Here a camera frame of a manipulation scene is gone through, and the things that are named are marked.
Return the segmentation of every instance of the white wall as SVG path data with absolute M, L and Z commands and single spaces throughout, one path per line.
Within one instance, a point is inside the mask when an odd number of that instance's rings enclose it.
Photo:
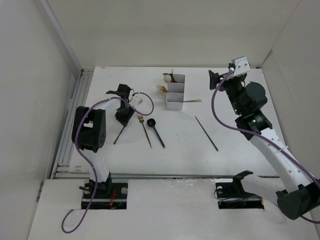
M 25 240 L 71 71 L 32 0 L 0 0 L 0 239 Z
M 299 0 L 48 0 L 84 67 L 261 65 Z
M 301 0 L 262 65 L 290 150 L 320 177 L 320 1 Z M 313 211 L 320 220 L 320 207 Z

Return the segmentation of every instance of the golden fork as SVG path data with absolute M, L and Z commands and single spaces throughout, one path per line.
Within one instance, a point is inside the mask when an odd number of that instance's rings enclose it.
M 146 138 L 148 139 L 148 142 L 149 142 L 150 148 L 152 148 L 152 145 L 151 145 L 151 142 L 150 142 L 150 139 L 149 139 L 149 136 L 148 136 L 147 130 L 146 130 L 145 125 L 144 125 L 144 122 L 145 122 L 144 117 L 143 117 L 142 115 L 138 114 L 138 119 L 139 119 L 139 123 L 141 123 L 141 124 L 142 124 L 142 126 L 143 126 L 144 133 L 145 133 Z
M 156 89 L 157 89 L 156 92 L 159 93 L 159 94 L 167 94 L 168 93 L 168 90 L 166 89 L 165 86 L 157 85 Z

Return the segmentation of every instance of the spoon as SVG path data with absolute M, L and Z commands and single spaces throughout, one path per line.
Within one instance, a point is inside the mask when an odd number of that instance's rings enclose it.
M 146 121 L 146 124 L 150 127 L 153 128 L 153 130 L 155 131 L 156 136 L 158 137 L 162 147 L 165 149 L 166 146 L 164 144 L 164 142 L 162 141 L 157 129 L 156 129 L 156 120 L 154 120 L 153 118 L 150 118 L 148 121 Z

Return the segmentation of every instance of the spoon handle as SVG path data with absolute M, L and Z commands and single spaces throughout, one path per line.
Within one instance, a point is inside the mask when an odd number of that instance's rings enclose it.
M 165 146 L 164 142 L 162 141 L 162 139 L 161 139 L 161 137 L 160 137 L 160 135 L 159 135 L 159 133 L 158 133 L 157 129 L 156 129 L 155 127 L 153 127 L 153 129 L 154 129 L 155 134 L 156 134 L 156 136 L 158 137 L 158 139 L 159 139 L 159 141 L 160 141 L 160 143 L 161 143 L 162 147 L 165 149 L 165 148 L 166 148 L 166 146 Z

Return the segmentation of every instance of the purple cable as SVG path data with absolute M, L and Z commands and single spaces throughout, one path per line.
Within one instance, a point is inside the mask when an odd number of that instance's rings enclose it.
M 147 97 L 150 99 L 150 101 L 151 101 L 151 103 L 152 103 L 152 110 L 151 110 L 150 113 L 147 113 L 147 114 L 141 113 L 141 112 L 139 112 L 138 110 L 136 110 L 133 106 L 131 106 L 128 102 L 126 102 L 124 99 L 122 99 L 121 97 L 113 96 L 113 97 L 110 97 L 110 98 L 105 99 L 105 100 L 98 101 L 97 103 L 93 104 L 93 105 L 88 109 L 88 111 L 84 114 L 83 118 L 81 119 L 80 124 L 79 124 L 79 127 L 77 128 L 76 133 L 75 133 L 74 144 L 75 144 L 75 148 L 76 148 L 77 152 L 78 152 L 78 153 L 84 158 L 84 160 L 87 161 L 87 163 L 91 166 L 92 171 L 93 171 L 93 174 L 94 174 L 94 178 L 95 178 L 95 184 L 94 184 L 94 189 L 93 189 L 93 193 L 92 193 L 91 199 L 90 199 L 90 201 L 89 201 L 89 203 L 88 203 L 88 206 L 86 207 L 86 209 L 85 209 L 85 211 L 84 211 L 84 213 L 83 213 L 83 215 L 82 215 L 79 223 L 77 224 L 77 226 L 75 226 L 74 229 L 72 229 L 72 230 L 70 230 L 70 231 L 65 230 L 64 224 L 65 224 L 65 220 L 67 219 L 67 217 L 69 216 L 69 214 L 74 211 L 74 209 L 70 210 L 70 211 L 65 215 L 64 219 L 62 220 L 62 224 L 61 224 L 61 229 L 62 229 L 62 231 L 63 231 L 65 234 L 71 234 L 71 233 L 73 233 L 73 232 L 74 232 L 75 230 L 77 230 L 77 228 L 81 225 L 81 223 L 83 222 L 83 220 L 84 220 L 84 218 L 85 218 L 85 216 L 86 216 L 86 214 L 87 214 L 87 212 L 88 212 L 88 210 L 89 210 L 89 208 L 90 208 L 90 206 L 91 206 L 91 204 L 92 204 L 92 201 L 93 201 L 93 199 L 94 199 L 94 197 L 95 197 L 95 195 L 96 195 L 96 191 L 97 191 L 97 187 L 98 187 L 98 176 L 97 176 L 97 171 L 96 171 L 96 169 L 95 169 L 95 166 L 94 166 L 93 163 L 83 154 L 83 152 L 80 151 L 80 148 L 79 148 L 79 145 L 78 145 L 78 138 L 79 138 L 79 133 L 80 133 L 80 129 L 81 129 L 82 125 L 84 124 L 84 122 L 85 122 L 86 118 L 88 117 L 89 113 L 90 113 L 95 107 L 99 106 L 100 104 L 106 103 L 106 102 L 108 102 L 108 101 L 110 101 L 110 100 L 112 100 L 112 99 L 119 99 L 119 100 L 121 100 L 122 102 L 124 102 L 124 104 L 126 104 L 128 107 L 130 107 L 130 108 L 133 109 L 136 113 L 138 113 L 138 114 L 140 114 L 140 115 L 142 115 L 142 116 L 149 116 L 149 115 L 151 115 L 151 114 L 153 113 L 154 109 L 155 109 L 154 101 L 152 101 L 151 97 L 150 97 L 149 95 L 147 95 L 146 93 L 144 93 L 144 92 L 136 92 L 136 93 L 134 93 L 132 96 L 134 96 L 134 95 L 136 95 L 136 94 L 145 95 L 145 96 L 147 96 Z
M 222 122 L 218 116 L 217 116 L 217 113 L 216 113 L 216 110 L 215 110 L 215 98 L 216 98 L 216 95 L 217 95 L 217 92 L 219 91 L 219 89 L 221 88 L 222 84 L 224 84 L 224 82 L 227 80 L 227 78 L 233 73 L 234 71 L 233 70 L 229 70 L 228 73 L 226 73 L 224 76 L 223 76 L 223 79 L 221 80 L 221 82 L 219 83 L 219 85 L 216 87 L 216 89 L 214 90 L 213 92 L 213 95 L 212 95 L 212 99 L 211 99 L 211 109 L 212 109 L 212 113 L 213 113 L 213 116 L 214 118 L 218 121 L 218 123 L 220 123 L 222 126 L 228 128 L 228 129 L 231 129 L 231 130 L 235 130 L 235 131 L 239 131 L 241 133 L 245 133 L 245 134 L 251 134 L 251 135 L 254 135 L 254 136 L 257 136 L 263 140 L 265 140 L 268 144 L 272 145 L 273 147 L 275 147 L 276 149 L 278 149 L 283 155 L 285 155 L 291 162 L 293 162 L 296 166 L 298 166 L 300 169 L 302 169 L 302 171 L 314 182 L 314 184 L 319 188 L 320 190 L 320 183 L 318 183 L 317 179 L 307 170 L 305 169 L 304 166 L 302 166 L 297 160 L 295 160 L 293 157 L 291 157 L 287 152 L 285 152 L 281 147 L 279 147 L 277 144 L 275 144 L 273 141 L 269 140 L 268 138 L 266 138 L 265 136 L 262 136 L 258 133 L 255 133 L 253 131 L 249 131 L 249 130 L 245 130 L 245 129 L 241 129 L 241 128 L 237 128 L 237 127 L 233 127 L 233 126 L 229 126 L 227 124 L 225 124 L 224 122 Z M 314 220 L 311 220 L 311 219 L 308 219 L 304 216 L 301 216 L 301 218 L 303 218 L 304 220 L 310 222 L 310 223 L 313 223 L 313 224 L 320 224 L 320 221 L 314 221 Z

